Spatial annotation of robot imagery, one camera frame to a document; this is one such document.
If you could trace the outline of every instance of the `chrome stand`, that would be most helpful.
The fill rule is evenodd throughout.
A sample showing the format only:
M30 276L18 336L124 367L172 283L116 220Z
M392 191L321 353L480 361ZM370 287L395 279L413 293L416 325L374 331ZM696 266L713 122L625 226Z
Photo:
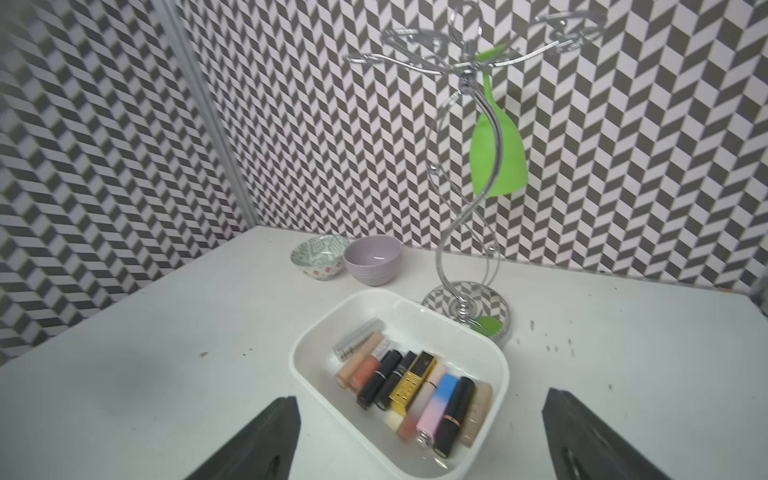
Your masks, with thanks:
M457 12L460 15L464 15L463 12L465 8L473 9L478 16L477 36L469 40L465 40L462 32L455 26L456 18L458 16ZM576 25L573 28L569 28L568 20L577 20ZM447 113L462 95L471 97L482 113L484 113L490 120L491 126L493 127L496 146L495 159L488 183L474 200L469 201L464 198L461 189L449 180L440 161L437 163L430 162L428 165L429 181L442 200L449 206L452 205L449 202L449 199L444 196L439 189L440 182L444 180L449 183L450 189L454 194L458 194L467 205L460 211L457 211L458 208L454 209L456 219L453 220L448 229L443 232L440 237L437 251L435 252L435 265L437 266L437 274L442 285L432 290L422 301L422 304L448 318L453 318L457 322L469 324L486 336L490 336L499 345L503 344L506 340L511 323L509 306L498 293L490 288L491 282L496 277L498 266L501 262L499 245L496 242L491 242L483 246L483 253L486 258L486 269L485 276L480 283L467 281L450 282L448 278L445 277L445 272L443 271L442 252L453 232L472 217L480 206L480 203L488 196L488 193L498 179L498 174L502 167L502 159L504 158L502 125L499 122L496 113L493 111L493 108L485 99L482 89L478 88L477 74L480 72L490 72L493 68L514 65L543 54L546 51L552 50L559 53L580 48L586 41L592 41L602 35L603 27L605 25L605 17L590 12L563 12L538 16L534 18L534 21L531 24L535 25L540 23L548 24L553 28L553 32L549 35L551 41L546 45L525 55L521 55L512 49L512 44L517 41L520 36L513 35L501 48L498 49L496 55L488 60L481 61L477 58L477 42L482 35L482 12L477 3L465 1L462 2L456 10L451 10L451 15L449 17L449 35L445 35L438 31L411 28L388 28L382 32L382 43L393 47L395 50L405 55L407 60L398 60L381 54L364 54L360 57L347 58L349 63L352 64L372 65L389 61L401 67L427 75L458 75L459 90L452 94L449 99L438 108L435 119L432 122L431 130L435 133L442 127ZM449 64L444 60L442 55L438 55L438 52L444 51L444 47L447 47L451 43L458 45L462 52L460 61L453 64ZM417 49L419 46L426 48L430 50L430 53L421 55L420 53L411 51L409 49L410 45L417 45ZM481 222L483 227L495 237L493 229L485 221L485 218L481 217ZM482 237L477 232L472 229L470 229L470 232L475 240L480 244L483 244ZM491 260L495 260L495 267L491 267ZM493 317L498 319L502 324L501 328L496 332L489 332L486 327L479 322L483 317Z

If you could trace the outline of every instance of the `chevron pattern backdrop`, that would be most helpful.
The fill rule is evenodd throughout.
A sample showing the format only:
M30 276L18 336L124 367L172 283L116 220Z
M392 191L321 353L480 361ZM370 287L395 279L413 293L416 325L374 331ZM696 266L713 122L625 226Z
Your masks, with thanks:
M455 79L343 58L381 52L383 28L447 31L445 0L177 6L265 224L435 247L452 213L429 190L425 125ZM598 45L493 76L531 173L483 213L506 257L745 290L768 261L768 2L480 6L481 49L512 29L527 39L519 51L542 45L548 32L528 23L544 13L608 18ZM438 140L466 194L475 119L473 104L455 107ZM467 231L452 242L478 247Z
M0 23L0 365L245 229L150 2Z

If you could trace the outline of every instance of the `white plastic tray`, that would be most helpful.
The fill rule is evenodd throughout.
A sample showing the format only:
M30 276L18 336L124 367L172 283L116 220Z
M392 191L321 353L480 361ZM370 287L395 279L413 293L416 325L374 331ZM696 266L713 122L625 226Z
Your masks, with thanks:
M403 444L384 423L375 406L363 410L353 393L341 389L333 375L341 368L333 345L358 325L377 316L384 333L402 352L426 350L447 365L449 373L468 376L493 387L488 417L468 449L456 442L451 457L439 458L414 442ZM367 449L400 478L462 478L475 460L507 393L509 367L501 350L489 339L444 316L388 290L356 293L312 325L293 346L290 368L298 380Z

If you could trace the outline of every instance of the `stand base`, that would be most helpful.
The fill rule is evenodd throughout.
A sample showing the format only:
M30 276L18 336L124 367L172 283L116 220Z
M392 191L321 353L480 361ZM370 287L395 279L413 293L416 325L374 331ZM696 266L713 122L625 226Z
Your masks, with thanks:
M461 293L463 297L469 300L467 311L469 319L465 320L458 314L458 300L452 293L445 289L443 285L438 286L422 300L422 305L437 313L447 316L459 323L467 323L473 330L480 332L493 340L496 345L502 346L508 339L512 317L509 311L509 305L495 290L477 282L454 282L452 285ZM501 323L501 328L495 333L489 329L489 323L496 323L489 320L491 317Z

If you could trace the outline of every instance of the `makeup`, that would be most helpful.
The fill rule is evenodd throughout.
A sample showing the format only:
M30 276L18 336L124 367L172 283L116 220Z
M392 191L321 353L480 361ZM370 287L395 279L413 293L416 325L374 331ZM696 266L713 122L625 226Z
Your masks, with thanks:
M373 403L376 394L384 385L387 376L397 367L397 364L402 360L402 355L397 350L389 350L382 359L381 365L371 376L365 387L360 391L357 396L357 404L363 409L367 410Z
M397 429L397 436L402 442L410 442L416 437L416 423L422 418L422 414L427 409L429 400L435 394L437 385L439 385L446 370L445 365L435 365L416 398L411 402L406 419L403 420L400 428Z
M349 380L349 389L352 390L355 395L360 393L362 388L366 386L368 380L371 379L371 375L379 368L384 355L386 355L391 342L387 339L381 341L379 345L371 352L371 355L358 367L357 371Z
M392 390L395 389L397 384L400 383L402 376L406 374L415 360L416 354L414 352L406 353L406 356L400 360L400 364L397 365L395 371L390 373L386 378L382 389L379 390L379 394L376 395L376 400L374 401L376 406L381 410L387 410L389 408L389 404L392 402L389 395L392 393Z
M458 437L461 443L471 447L472 443L475 442L475 437L480 432L488 409L491 408L492 400L493 388L488 383L478 382L475 384L475 394L472 396L472 402L469 403L469 409L462 424L462 432Z
M372 333L381 332L382 330L384 330L384 322L380 319L372 318L352 332L347 333L344 338L333 346L333 354L336 355L337 359L343 362L352 355L355 349L361 346Z
M352 356L347 360L343 367L336 374L336 383L343 389L349 385L349 379L355 374L355 371L366 361L368 355L371 354L373 349L384 340L384 335L381 332L374 332L368 339L358 347Z
M448 406L445 407L445 414L443 414L440 426L438 426L435 433L435 448L433 448L435 453L443 458L448 458L451 455L453 442L456 440L458 431L462 427L464 416L469 408L472 393L474 392L475 383L463 376L458 381Z
M402 416L406 416L408 404L413 400L413 397L419 391L419 387L422 386L424 379L429 375L436 363L437 360L435 360L435 356L431 353L421 352L419 354L411 368L402 376L402 380L395 387L395 391L389 394L389 399L392 400L392 410Z
M402 424L402 415L400 415L398 412L395 412L394 410L387 410L387 413L384 414L384 423L392 429L393 432L396 432L397 429L400 427L400 424Z
M416 441L419 443L419 446L424 448L432 446L435 431L440 424L440 420L442 420L445 407L448 406L448 401L451 399L456 384L458 384L458 379L446 373L442 377L440 384L437 385L435 395L429 400L422 418L416 423Z

